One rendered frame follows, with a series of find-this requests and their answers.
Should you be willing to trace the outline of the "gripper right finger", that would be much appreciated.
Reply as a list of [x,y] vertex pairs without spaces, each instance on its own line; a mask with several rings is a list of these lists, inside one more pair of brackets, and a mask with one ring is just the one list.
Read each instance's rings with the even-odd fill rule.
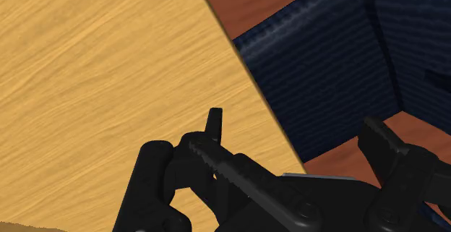
[[366,211],[369,232],[451,232],[451,164],[375,117],[364,119],[358,148],[381,185]]

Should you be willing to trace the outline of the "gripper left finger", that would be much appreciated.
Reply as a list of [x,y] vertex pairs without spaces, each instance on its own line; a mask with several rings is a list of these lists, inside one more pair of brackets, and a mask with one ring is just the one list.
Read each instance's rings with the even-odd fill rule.
[[141,146],[112,232],[192,232],[190,219],[171,206],[178,189],[191,189],[213,212],[214,232],[320,232],[319,208],[281,177],[242,153],[221,146],[223,111],[211,108],[205,130],[177,146]]

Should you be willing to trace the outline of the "light wooden table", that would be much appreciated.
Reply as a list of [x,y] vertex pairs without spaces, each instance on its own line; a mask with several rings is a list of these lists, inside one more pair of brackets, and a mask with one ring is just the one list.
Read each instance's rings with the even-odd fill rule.
[[0,0],[0,221],[111,232],[137,153],[223,109],[223,145],[303,166],[205,0]]

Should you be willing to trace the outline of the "dark blue robot stand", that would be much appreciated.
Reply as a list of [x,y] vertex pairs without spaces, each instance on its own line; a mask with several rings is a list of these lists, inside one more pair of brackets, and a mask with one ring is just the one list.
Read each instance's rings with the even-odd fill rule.
[[295,0],[234,45],[303,162],[366,116],[451,135],[451,0]]

